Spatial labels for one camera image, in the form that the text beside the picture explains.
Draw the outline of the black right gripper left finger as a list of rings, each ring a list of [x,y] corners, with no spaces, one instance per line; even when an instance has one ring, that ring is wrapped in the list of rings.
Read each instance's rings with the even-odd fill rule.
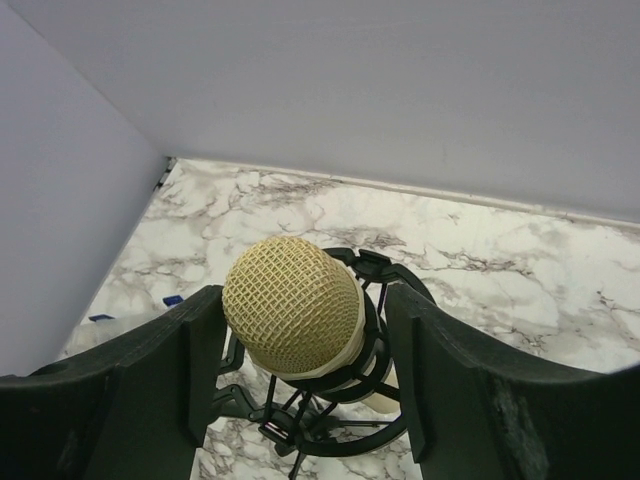
[[[4,479],[188,479],[213,421],[222,289],[125,334],[1,379]]]

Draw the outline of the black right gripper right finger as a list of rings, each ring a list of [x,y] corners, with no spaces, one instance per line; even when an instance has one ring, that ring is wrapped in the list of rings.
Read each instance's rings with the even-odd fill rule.
[[[635,479],[639,370],[511,347],[403,283],[385,305],[400,404],[426,479]]]

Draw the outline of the black tripod shock mount stand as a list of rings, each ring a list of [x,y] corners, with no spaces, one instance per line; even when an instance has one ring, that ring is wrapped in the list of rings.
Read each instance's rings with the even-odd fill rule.
[[[323,250],[343,261],[367,294],[371,284],[386,289],[396,281],[407,284],[421,294],[427,293],[426,286],[417,276],[386,256],[362,249]],[[384,301],[371,301],[386,328],[393,362],[388,327],[381,315]],[[221,372],[236,371],[245,361],[252,362],[245,347],[231,331]],[[220,416],[244,418],[256,423],[260,433],[273,442],[280,456],[294,455],[298,460],[303,460],[308,456],[340,458],[363,455],[388,445],[406,430],[400,410],[380,414],[362,403],[328,402],[268,374],[268,397],[262,404],[257,404],[246,388],[231,384],[215,394],[213,408]]]

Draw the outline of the beige microphone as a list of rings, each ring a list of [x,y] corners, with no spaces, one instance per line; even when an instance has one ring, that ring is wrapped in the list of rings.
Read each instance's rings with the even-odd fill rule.
[[[386,328],[341,260],[298,237],[245,250],[222,291],[226,321],[252,362],[333,403],[396,413],[398,387]]]

